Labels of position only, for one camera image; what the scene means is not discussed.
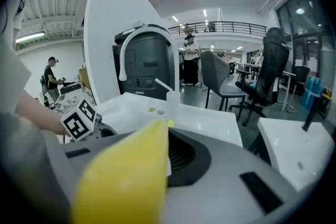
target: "railing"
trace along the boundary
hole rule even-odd
[[[241,33],[256,36],[266,35],[266,26],[255,25],[240,22],[205,22],[202,23],[192,23],[181,26],[175,26],[169,28],[169,32],[173,37],[184,36],[194,33],[208,33],[208,32],[219,32],[219,33]]]

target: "chair armrest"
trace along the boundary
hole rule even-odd
[[[250,72],[239,70],[239,69],[237,69],[236,72],[240,73],[242,76],[247,76],[251,74]]]

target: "black and white marker cube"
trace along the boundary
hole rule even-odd
[[[94,108],[81,99],[68,108],[61,122],[73,139],[79,141],[94,131],[95,118]]]

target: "hat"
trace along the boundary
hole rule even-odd
[[[192,34],[189,34],[189,35],[187,35],[187,37],[184,40],[188,40],[188,39],[190,39],[192,37],[195,37],[195,36],[193,36]]]

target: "person wearing black hat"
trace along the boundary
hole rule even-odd
[[[182,86],[198,86],[198,52],[199,45],[194,40],[192,34],[187,35],[186,40],[188,43],[184,46],[185,50],[182,51],[184,55],[184,82]]]
[[[44,70],[44,79],[46,81],[48,93],[50,94],[54,102],[56,102],[57,98],[59,97],[57,85],[63,84],[63,81],[56,80],[54,73],[51,70],[51,68],[54,67],[55,65],[56,65],[56,59],[54,57],[50,57],[48,59],[48,64]]]

